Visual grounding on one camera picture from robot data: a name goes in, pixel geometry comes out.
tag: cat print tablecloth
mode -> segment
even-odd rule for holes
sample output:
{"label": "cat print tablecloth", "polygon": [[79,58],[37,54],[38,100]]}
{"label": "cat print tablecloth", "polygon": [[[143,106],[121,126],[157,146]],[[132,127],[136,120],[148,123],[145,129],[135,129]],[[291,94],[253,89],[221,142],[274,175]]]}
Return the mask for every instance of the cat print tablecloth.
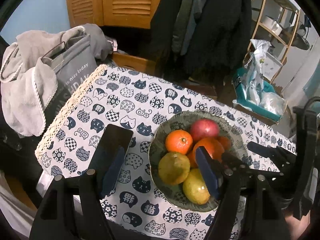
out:
{"label": "cat print tablecloth", "polygon": [[[104,128],[115,124],[134,132],[116,189],[101,206],[107,219],[126,229],[165,239],[199,240],[205,236],[215,211],[197,213],[168,203],[150,178],[148,148],[159,125],[180,111],[206,110],[227,117],[232,132],[246,145],[255,141],[295,152],[295,145],[257,119],[164,79],[117,67],[113,62],[92,81],[80,103],[66,118],[41,156],[49,174],[78,176],[86,171]],[[236,148],[241,142],[233,142]],[[269,160],[248,151],[244,162],[255,169],[276,171]],[[231,239],[236,239],[243,217],[242,198]]]}

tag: clothing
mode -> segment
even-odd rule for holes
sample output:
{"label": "clothing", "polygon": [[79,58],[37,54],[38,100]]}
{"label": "clothing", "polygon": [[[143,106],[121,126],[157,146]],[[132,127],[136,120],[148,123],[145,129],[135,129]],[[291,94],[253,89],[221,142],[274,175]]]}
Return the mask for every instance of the clothing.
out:
{"label": "clothing", "polygon": [[57,34],[27,31],[5,50],[0,70],[2,110],[6,122],[17,133],[24,136],[43,133],[44,110],[58,87],[56,73],[46,58],[57,57],[64,44],[86,31],[91,33],[92,54],[104,60],[112,46],[97,25],[78,26]]}
{"label": "clothing", "polygon": [[173,27],[171,48],[173,53],[180,54],[183,39],[188,25],[193,0],[182,0],[176,22]]}
{"label": "clothing", "polygon": [[149,56],[166,60],[171,52],[173,26],[181,0],[160,0],[150,23]]}
{"label": "clothing", "polygon": [[188,21],[187,29],[184,35],[183,44],[181,47],[181,52],[180,52],[181,55],[185,55],[187,53],[190,40],[192,38],[193,32],[197,25],[196,21],[200,19],[202,14],[202,9],[206,1],[207,0],[193,0],[192,2],[191,12],[188,19],[189,21]]}
{"label": "clothing", "polygon": [[242,66],[251,37],[251,0],[207,0],[184,58],[184,70]]}

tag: clear plastic bag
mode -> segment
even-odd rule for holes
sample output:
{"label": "clear plastic bag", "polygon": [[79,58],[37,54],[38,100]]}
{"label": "clear plastic bag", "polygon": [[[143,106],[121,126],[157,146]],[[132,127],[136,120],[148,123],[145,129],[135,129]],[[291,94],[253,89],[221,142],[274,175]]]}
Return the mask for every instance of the clear plastic bag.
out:
{"label": "clear plastic bag", "polygon": [[245,90],[247,98],[255,105],[259,105],[260,95],[263,91],[263,63],[271,43],[265,40],[251,39],[250,41],[253,44],[255,51],[245,66],[245,68],[248,68],[250,63],[246,75]]}
{"label": "clear plastic bag", "polygon": [[273,114],[282,116],[287,107],[287,101],[278,96],[276,93],[263,92],[259,106]]}

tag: tangerine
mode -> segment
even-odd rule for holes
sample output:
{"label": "tangerine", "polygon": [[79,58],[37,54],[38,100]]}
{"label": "tangerine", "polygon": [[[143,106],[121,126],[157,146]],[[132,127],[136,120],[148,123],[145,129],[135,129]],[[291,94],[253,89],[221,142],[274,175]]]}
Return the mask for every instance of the tangerine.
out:
{"label": "tangerine", "polygon": [[231,141],[229,138],[224,137],[224,136],[219,136],[219,137],[217,137],[217,140],[219,143],[221,143],[221,145],[223,146],[223,148],[225,150],[229,150],[231,148]]}
{"label": "tangerine", "polygon": [[214,137],[206,137],[198,141],[193,147],[193,150],[189,156],[191,167],[198,167],[198,165],[196,164],[196,149],[199,146],[204,146],[212,159],[221,161],[221,155],[224,153],[222,144],[219,143]]}
{"label": "tangerine", "polygon": [[175,130],[165,139],[165,147],[168,152],[179,152],[184,155],[191,150],[192,143],[191,135],[184,130]]}

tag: red apple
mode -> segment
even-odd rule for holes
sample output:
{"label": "red apple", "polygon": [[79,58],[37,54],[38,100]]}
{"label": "red apple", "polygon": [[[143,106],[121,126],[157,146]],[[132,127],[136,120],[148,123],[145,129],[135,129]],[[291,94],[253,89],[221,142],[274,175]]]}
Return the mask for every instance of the red apple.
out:
{"label": "red apple", "polygon": [[190,134],[194,142],[206,137],[219,136],[219,125],[210,119],[199,119],[191,125]]}

